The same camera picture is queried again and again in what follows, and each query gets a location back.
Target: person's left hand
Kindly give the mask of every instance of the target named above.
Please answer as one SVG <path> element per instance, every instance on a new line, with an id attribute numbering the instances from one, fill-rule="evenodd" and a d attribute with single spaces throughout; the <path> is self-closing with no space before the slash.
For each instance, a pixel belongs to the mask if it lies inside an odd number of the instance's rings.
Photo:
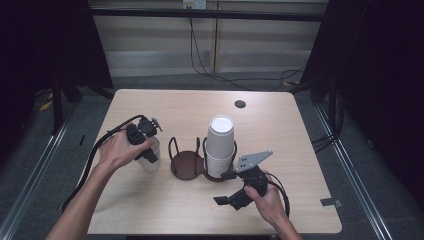
<path id="1" fill-rule="evenodd" d="M 132 145 L 128 142 L 127 132 L 122 130 L 108 140 L 99 148 L 100 160 L 99 164 L 108 164 L 113 169 L 118 169 L 130 163 L 142 151 L 150 148 L 153 140 L 146 139 L 140 145 Z"/>

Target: wooden table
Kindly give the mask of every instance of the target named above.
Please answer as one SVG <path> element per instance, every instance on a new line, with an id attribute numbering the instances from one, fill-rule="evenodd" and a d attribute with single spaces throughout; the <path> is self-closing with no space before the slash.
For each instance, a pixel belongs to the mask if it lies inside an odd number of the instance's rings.
<path id="1" fill-rule="evenodd" d="M 243 100 L 245 108 L 235 102 Z M 290 198 L 290 219 L 300 233 L 337 233 L 341 223 L 330 198 L 293 96 L 289 93 L 181 90 L 119 90 L 99 136 L 125 120 L 143 114 L 157 117 L 164 128 L 161 167 L 145 172 L 132 162 L 112 177 L 95 210 L 90 234 L 126 235 L 262 235 L 274 229 L 252 203 L 239 211 L 218 206 L 213 197 L 230 196 L 243 183 L 240 178 L 211 182 L 203 175 L 190 181 L 170 170 L 168 142 L 176 137 L 180 151 L 194 151 L 196 137 L 206 137 L 210 119 L 224 114 L 234 121 L 240 155 L 274 152 L 260 163 L 276 175 Z"/>

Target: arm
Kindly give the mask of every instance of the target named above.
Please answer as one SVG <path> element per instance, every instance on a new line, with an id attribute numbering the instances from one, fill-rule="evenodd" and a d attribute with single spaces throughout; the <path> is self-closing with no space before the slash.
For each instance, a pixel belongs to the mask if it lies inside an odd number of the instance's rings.
<path id="1" fill-rule="evenodd" d="M 147 139 L 141 145 L 131 145 L 125 131 L 110 137 L 99 149 L 99 163 L 46 239 L 85 239 L 96 205 L 113 173 L 152 144 Z"/>
<path id="2" fill-rule="evenodd" d="M 280 199 L 280 193 L 275 186 L 268 184 L 266 194 L 261 197 L 256 189 L 250 186 L 244 188 L 247 196 L 249 196 L 256 204 L 259 213 L 265 221 L 271 224 L 277 231 L 281 239 L 298 240 L 302 239 L 294 228 L 292 222 L 284 212 L 284 207 Z"/>

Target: brown wire cup holder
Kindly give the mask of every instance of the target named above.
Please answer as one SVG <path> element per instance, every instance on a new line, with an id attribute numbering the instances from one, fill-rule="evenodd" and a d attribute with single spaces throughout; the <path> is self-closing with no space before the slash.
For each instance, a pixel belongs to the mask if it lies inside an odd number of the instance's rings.
<path id="1" fill-rule="evenodd" d="M 172 137 L 169 140 L 168 143 L 168 153 L 169 158 L 171 159 L 171 171 L 174 174 L 175 177 L 181 180 L 191 180 L 199 176 L 200 174 L 203 174 L 208 180 L 212 182 L 222 182 L 224 179 L 222 178 L 215 178 L 208 174 L 208 161 L 207 161 L 207 155 L 206 155 L 206 143 L 207 137 L 203 139 L 203 154 L 204 158 L 202 158 L 199 155 L 199 149 L 200 149 L 200 138 L 197 137 L 196 139 L 196 151 L 182 151 L 180 152 L 178 150 L 178 144 L 177 139 L 175 137 Z M 177 154 L 173 157 L 171 152 L 171 144 L 174 142 L 175 148 L 177 150 Z M 237 144 L 236 141 L 234 141 L 234 153 L 231 156 L 231 162 L 228 167 L 227 171 L 233 170 L 233 162 L 234 158 L 237 154 Z"/>

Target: gray carpet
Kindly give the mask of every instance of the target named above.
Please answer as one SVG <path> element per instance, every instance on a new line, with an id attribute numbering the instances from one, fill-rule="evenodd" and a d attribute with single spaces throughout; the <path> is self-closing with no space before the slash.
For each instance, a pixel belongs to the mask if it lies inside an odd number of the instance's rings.
<path id="1" fill-rule="evenodd" d="M 232 73 L 223 74 L 226 78 L 278 78 L 281 73 Z M 297 81 L 300 74 L 288 81 Z M 239 80 L 235 81 L 244 88 L 256 91 L 269 91 L 280 85 L 278 80 Z M 115 78 L 115 89 L 208 89 L 243 90 L 229 82 L 222 82 L 198 74 Z M 290 87 L 279 86 L 277 91 Z M 83 99 L 70 121 L 67 133 L 56 151 L 42 182 L 31 201 L 14 239 L 42 239 L 60 216 L 56 211 L 68 194 L 72 192 L 86 158 L 94 144 L 98 130 L 110 105 L 110 100 L 81 89 Z M 299 110 L 305 122 L 310 139 L 324 136 L 325 131 L 315 112 L 315 105 L 309 99 L 309 92 L 295 95 Z M 23 130 L 18 148 L 10 156 L 8 164 L 0 170 L 0 220 L 4 219 L 14 200 L 22 189 L 32 168 L 41 156 L 43 146 L 49 139 L 53 115 L 51 109 L 38 112 L 37 104 Z M 80 140 L 85 135 L 83 144 Z M 424 238 L 424 215 L 414 200 L 387 169 L 384 159 L 376 150 L 368 146 L 367 138 L 351 120 L 349 114 L 341 133 L 356 170 L 366 185 L 368 192 L 383 215 L 393 239 Z M 343 206 L 338 208 L 343 229 L 336 235 L 303 235 L 304 239 L 377 239 L 376 234 L 362 209 L 358 198 L 331 146 L 317 154 L 318 161 L 333 198 L 339 199 Z M 89 239 L 125 239 L 125 236 L 89 236 Z M 177 239 L 171 237 L 131 237 L 128 239 Z"/>

